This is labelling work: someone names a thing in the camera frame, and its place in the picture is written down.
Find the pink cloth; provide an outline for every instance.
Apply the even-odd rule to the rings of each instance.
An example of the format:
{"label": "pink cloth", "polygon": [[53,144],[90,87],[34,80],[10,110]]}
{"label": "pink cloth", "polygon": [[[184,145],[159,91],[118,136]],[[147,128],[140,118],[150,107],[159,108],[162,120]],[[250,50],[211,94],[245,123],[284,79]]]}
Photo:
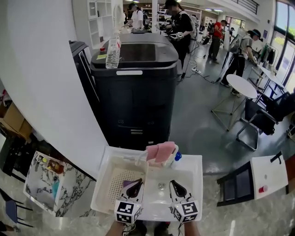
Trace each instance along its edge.
{"label": "pink cloth", "polygon": [[155,159],[155,162],[167,161],[175,149],[174,142],[164,142],[147,146],[147,161]]}

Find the white round table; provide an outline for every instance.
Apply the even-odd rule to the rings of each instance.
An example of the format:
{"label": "white round table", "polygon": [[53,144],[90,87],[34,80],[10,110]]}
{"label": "white round table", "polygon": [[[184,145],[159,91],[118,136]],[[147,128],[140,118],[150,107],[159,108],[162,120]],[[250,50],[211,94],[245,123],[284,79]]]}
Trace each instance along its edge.
{"label": "white round table", "polygon": [[[244,95],[245,98],[243,99],[243,101],[237,106],[237,108],[235,109],[235,101],[237,99],[237,96],[235,96],[234,98],[234,103],[232,106],[232,111],[221,111],[221,110],[217,110],[217,108],[227,99],[232,98],[232,94],[230,94],[228,97],[224,98],[223,100],[221,100],[220,103],[217,104],[216,107],[214,107],[211,112],[213,112],[214,115],[216,115],[216,117],[221,121],[221,123],[224,125],[224,127],[226,128],[227,131],[229,131],[232,127],[232,121],[233,121],[233,115],[234,113],[237,111],[237,109],[241,106],[241,104],[245,101],[246,98],[250,98],[250,99],[254,99],[257,98],[258,94],[256,89],[252,86],[252,84],[250,84],[250,82],[248,82],[247,80],[245,80],[244,78],[237,76],[237,75],[228,75],[226,77],[227,82],[233,87],[233,89],[235,89],[236,91],[238,91],[240,94]],[[231,115],[230,118],[230,122],[228,125],[226,125],[221,118],[217,115],[217,112],[221,112],[221,113],[226,113]]]}
{"label": "white round table", "polygon": [[256,89],[244,78],[237,75],[228,75],[226,80],[240,94],[251,99],[257,98]]}

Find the blue bottle cap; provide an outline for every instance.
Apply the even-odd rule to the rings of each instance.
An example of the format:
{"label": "blue bottle cap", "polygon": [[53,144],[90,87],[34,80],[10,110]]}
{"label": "blue bottle cap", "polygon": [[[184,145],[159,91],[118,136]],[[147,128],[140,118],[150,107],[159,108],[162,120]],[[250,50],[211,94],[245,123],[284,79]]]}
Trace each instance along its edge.
{"label": "blue bottle cap", "polygon": [[183,156],[181,155],[180,152],[177,152],[175,155],[175,161],[179,161]]}

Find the cardboard box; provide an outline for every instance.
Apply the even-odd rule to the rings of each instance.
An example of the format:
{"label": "cardboard box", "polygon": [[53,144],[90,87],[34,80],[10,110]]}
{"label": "cardboard box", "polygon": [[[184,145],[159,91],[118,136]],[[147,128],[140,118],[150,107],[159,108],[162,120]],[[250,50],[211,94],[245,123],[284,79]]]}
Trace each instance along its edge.
{"label": "cardboard box", "polygon": [[26,121],[14,103],[8,108],[3,103],[0,104],[0,123],[8,131],[30,141],[32,126]]}

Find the railing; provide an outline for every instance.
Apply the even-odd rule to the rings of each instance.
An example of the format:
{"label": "railing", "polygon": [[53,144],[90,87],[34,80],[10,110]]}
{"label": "railing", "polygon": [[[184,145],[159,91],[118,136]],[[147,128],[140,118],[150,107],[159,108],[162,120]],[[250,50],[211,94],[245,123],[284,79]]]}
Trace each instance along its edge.
{"label": "railing", "polygon": [[232,0],[233,2],[247,8],[249,11],[257,15],[257,8],[259,4],[253,0]]}

